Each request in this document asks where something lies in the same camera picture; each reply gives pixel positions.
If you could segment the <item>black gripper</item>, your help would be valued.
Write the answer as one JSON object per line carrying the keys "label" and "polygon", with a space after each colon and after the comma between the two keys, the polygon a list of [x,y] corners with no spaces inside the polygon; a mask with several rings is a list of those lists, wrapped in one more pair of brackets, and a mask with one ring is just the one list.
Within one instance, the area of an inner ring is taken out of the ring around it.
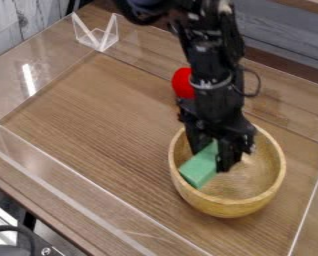
{"label": "black gripper", "polygon": [[216,140],[218,171],[228,172],[242,154],[251,153],[257,128],[243,115],[243,98],[232,87],[192,88],[192,99],[176,96],[191,152],[198,154]]}

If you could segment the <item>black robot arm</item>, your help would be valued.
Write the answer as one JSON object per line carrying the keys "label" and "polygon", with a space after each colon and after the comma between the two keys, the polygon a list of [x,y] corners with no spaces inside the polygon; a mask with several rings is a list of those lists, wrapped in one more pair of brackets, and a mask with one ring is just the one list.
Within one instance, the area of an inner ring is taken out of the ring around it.
{"label": "black robot arm", "polygon": [[255,147],[257,128],[243,115],[245,91],[241,65],[245,41],[238,29],[232,0],[114,0],[126,19],[146,26],[167,17],[190,64],[190,98],[178,96],[179,119],[190,148],[199,153],[218,145],[216,170],[227,172]]}

